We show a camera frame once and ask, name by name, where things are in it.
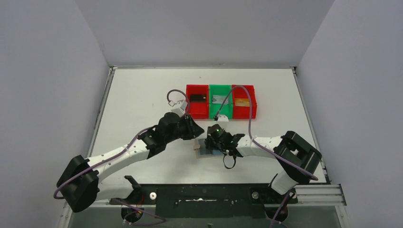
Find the beige card holder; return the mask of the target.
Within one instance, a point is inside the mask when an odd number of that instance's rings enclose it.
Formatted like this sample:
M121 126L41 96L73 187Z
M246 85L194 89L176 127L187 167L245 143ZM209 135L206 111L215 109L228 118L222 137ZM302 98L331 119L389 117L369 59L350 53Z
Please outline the beige card holder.
M220 151L207 148L204 140L204 138L195 139L193 150L198 159L222 156Z

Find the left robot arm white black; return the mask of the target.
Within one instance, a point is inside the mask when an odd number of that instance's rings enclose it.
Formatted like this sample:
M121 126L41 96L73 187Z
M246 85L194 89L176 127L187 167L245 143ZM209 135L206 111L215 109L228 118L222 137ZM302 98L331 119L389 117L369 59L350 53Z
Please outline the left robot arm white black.
M133 163L158 155L175 140L193 140L203 133L191 115L167 112L158 124L141 130L128 144L98 156L73 157L57 181L53 197L65 200L73 212L81 212L98 200L121 198L134 203L141 195L137 186L109 190L102 181Z

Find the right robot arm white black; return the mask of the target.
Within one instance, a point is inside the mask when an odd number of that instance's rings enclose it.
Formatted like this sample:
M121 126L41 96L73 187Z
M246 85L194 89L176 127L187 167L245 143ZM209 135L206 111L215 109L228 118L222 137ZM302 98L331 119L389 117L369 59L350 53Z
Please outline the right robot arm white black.
M281 202L296 185L318 179L314 172L322 154L294 131L276 137L252 137L243 133L232 135L215 124L208 127L204 143L206 148L220 151L233 159L256 156L277 160L283 170L275 176L267 190L269 200L275 203Z

